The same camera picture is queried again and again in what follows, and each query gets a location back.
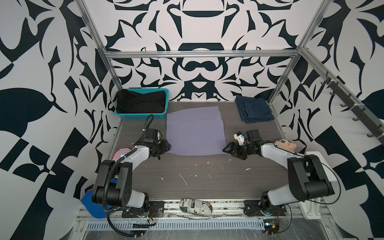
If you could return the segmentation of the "lilac skirt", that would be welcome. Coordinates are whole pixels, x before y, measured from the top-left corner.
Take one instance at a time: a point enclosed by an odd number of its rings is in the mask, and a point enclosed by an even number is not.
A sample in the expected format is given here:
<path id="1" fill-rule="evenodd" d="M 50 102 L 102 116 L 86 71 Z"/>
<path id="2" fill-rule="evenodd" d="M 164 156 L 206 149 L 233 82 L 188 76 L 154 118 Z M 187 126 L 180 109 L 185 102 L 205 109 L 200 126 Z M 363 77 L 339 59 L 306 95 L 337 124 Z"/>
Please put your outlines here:
<path id="1" fill-rule="evenodd" d="M 170 154 L 213 156 L 227 145 L 218 106 L 184 109 L 167 114 L 166 139 Z"/>

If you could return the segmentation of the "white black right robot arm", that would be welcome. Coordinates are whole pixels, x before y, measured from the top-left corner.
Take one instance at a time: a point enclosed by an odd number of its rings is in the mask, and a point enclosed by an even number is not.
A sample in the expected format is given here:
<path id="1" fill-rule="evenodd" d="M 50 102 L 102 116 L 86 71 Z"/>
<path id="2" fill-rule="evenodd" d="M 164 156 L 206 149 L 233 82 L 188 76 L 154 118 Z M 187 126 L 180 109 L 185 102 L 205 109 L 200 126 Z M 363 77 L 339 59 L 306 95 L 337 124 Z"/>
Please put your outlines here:
<path id="1" fill-rule="evenodd" d="M 288 184 L 264 192 L 258 203 L 259 210 L 271 211 L 297 202 L 315 203 L 317 198 L 335 194 L 330 177 L 334 171 L 321 160 L 321 154 L 298 154 L 296 144 L 287 139 L 264 141 L 258 130 L 238 132 L 234 137 L 236 141 L 224 147 L 224 153 L 240 160 L 258 155 L 288 171 Z"/>

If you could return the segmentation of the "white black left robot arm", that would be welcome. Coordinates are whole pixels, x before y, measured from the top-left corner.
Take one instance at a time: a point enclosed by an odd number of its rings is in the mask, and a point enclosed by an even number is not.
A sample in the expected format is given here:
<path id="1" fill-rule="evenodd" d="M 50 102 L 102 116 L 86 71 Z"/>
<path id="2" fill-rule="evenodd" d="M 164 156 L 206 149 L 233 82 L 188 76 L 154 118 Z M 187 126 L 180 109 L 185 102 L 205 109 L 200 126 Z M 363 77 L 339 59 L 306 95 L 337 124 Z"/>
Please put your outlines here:
<path id="1" fill-rule="evenodd" d="M 146 193 L 133 190 L 133 171 L 149 158 L 160 159 L 171 149 L 169 142 L 159 130 L 151 129 L 155 119 L 149 115 L 141 137 L 133 148 L 117 160 L 105 160 L 101 163 L 92 192 L 92 203 L 101 205 L 103 211 L 126 208 L 149 208 Z"/>

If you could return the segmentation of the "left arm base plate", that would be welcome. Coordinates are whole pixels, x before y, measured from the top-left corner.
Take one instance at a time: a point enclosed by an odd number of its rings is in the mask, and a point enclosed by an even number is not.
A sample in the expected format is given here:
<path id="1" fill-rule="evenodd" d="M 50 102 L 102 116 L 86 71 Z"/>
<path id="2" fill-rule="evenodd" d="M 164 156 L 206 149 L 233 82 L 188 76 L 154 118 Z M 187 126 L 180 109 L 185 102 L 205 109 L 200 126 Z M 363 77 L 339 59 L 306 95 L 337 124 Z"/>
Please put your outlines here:
<path id="1" fill-rule="evenodd" d="M 145 202 L 141 208 L 130 208 L 124 210 L 122 213 L 123 218 L 157 218 L 161 217 L 164 213 L 164 201 L 149 201 Z"/>

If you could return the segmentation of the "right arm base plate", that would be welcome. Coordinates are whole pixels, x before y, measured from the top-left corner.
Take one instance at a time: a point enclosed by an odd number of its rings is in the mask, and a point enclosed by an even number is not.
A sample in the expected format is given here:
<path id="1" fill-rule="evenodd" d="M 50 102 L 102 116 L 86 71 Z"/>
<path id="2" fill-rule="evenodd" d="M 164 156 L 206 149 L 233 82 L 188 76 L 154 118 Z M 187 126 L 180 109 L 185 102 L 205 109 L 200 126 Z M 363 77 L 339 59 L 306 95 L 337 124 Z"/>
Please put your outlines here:
<path id="1" fill-rule="evenodd" d="M 279 217 L 286 216 L 286 213 L 284 205 L 263 208 L 260 200 L 244 201 L 244 214 L 248 217 Z"/>

